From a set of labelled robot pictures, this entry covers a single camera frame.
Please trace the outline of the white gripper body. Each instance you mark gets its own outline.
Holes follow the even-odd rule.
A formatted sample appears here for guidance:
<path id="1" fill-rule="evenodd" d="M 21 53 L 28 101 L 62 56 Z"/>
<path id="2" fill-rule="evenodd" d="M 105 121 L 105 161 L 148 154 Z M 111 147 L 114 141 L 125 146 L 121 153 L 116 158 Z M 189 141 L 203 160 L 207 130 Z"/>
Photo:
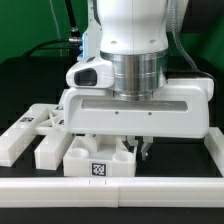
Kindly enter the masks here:
<path id="1" fill-rule="evenodd" d="M 175 78 L 148 101 L 125 102 L 109 89 L 72 87 L 64 98 L 64 124 L 77 134 L 202 138 L 213 91 L 209 78 Z"/>

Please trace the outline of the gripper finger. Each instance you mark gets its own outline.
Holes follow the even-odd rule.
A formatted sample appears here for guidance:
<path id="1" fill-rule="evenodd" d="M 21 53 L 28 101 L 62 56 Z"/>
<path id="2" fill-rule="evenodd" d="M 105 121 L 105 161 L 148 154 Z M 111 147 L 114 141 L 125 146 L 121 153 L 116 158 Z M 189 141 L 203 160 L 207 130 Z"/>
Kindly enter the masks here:
<path id="1" fill-rule="evenodd" d="M 134 152 L 134 148 L 138 145 L 136 140 L 134 139 L 129 140 L 128 136 L 125 137 L 122 143 L 125 146 L 125 148 L 131 153 Z"/>
<path id="2" fill-rule="evenodd" d="M 146 163 L 152 158 L 152 145 L 154 139 L 152 137 L 143 137 L 143 144 L 141 146 L 141 160 Z"/>

